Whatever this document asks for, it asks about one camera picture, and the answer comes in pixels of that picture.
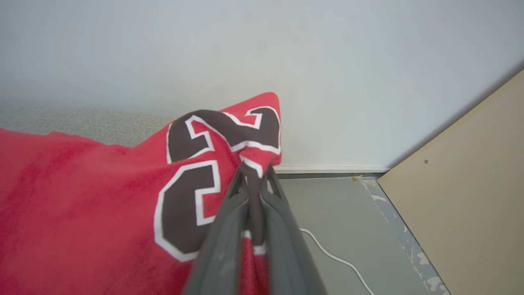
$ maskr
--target red jersey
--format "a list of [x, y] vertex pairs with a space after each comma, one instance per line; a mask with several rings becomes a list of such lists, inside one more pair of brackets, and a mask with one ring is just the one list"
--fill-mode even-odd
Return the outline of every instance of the red jersey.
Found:
[[[133, 148], [0, 129], [4, 294], [179, 294], [237, 168], [281, 160], [264, 93], [189, 113]], [[244, 232], [241, 294], [267, 294], [263, 224]]]

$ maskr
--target wooden board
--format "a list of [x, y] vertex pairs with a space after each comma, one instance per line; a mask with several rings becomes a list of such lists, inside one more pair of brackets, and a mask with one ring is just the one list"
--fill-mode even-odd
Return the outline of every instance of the wooden board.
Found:
[[524, 294], [524, 71], [378, 182], [452, 295]]

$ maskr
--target peeling paint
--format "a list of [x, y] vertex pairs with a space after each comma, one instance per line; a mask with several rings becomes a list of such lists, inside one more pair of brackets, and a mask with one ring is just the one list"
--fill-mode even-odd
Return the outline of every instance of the peeling paint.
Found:
[[442, 293], [442, 295], [450, 295], [450, 292], [447, 290], [446, 286], [444, 285], [440, 286], [440, 290], [444, 292]]
[[428, 294], [450, 295], [445, 284], [439, 277], [439, 274], [426, 257], [417, 240], [415, 240], [413, 233], [408, 230], [406, 223], [404, 223], [404, 220], [398, 214], [397, 210], [391, 203], [391, 200], [378, 185], [376, 178], [358, 176], [356, 179], [366, 188], [369, 195], [373, 198], [375, 205], [384, 216], [386, 223], [391, 227], [393, 233], [397, 237], [402, 251], [404, 251], [408, 260], [411, 262], [413, 270], [417, 273], [420, 277], [421, 283], [428, 290]]
[[420, 258], [420, 265], [429, 264], [429, 259], [423, 252], [418, 253], [417, 256]]
[[427, 279], [426, 282], [428, 282], [428, 284], [430, 285], [430, 290], [435, 292], [439, 284], [442, 283], [442, 280], [440, 279], [440, 277], [433, 277]]
[[386, 200], [386, 198], [383, 198], [383, 197], [379, 197], [379, 196], [375, 196], [375, 195], [371, 195], [371, 197], [373, 198], [373, 200], [381, 200], [381, 201], [384, 201], [384, 202], [387, 202], [388, 200]]

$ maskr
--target black number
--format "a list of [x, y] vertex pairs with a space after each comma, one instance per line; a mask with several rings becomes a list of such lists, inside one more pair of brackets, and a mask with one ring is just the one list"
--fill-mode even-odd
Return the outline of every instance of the black number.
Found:
[[[231, 114], [207, 110], [177, 119], [168, 129], [168, 163], [214, 151], [210, 132], [224, 138], [233, 152], [252, 146], [279, 154], [280, 122], [276, 111], [261, 107], [249, 110], [246, 115], [253, 116], [255, 122], [244, 123]], [[192, 124], [195, 121], [204, 124], [206, 130], [195, 131]], [[249, 159], [243, 161], [261, 168]], [[180, 261], [196, 257], [214, 220], [214, 216], [204, 217], [202, 196], [221, 191], [219, 168], [217, 160], [183, 165], [159, 193], [155, 241]]]

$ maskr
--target concrete floor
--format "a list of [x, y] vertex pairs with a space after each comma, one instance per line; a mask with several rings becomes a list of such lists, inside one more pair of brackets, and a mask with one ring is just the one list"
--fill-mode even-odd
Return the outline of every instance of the concrete floor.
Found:
[[[369, 191], [348, 178], [280, 180], [300, 227], [331, 254], [352, 263], [375, 295], [426, 295], [429, 291]], [[349, 266], [304, 239], [330, 295], [368, 295]]]

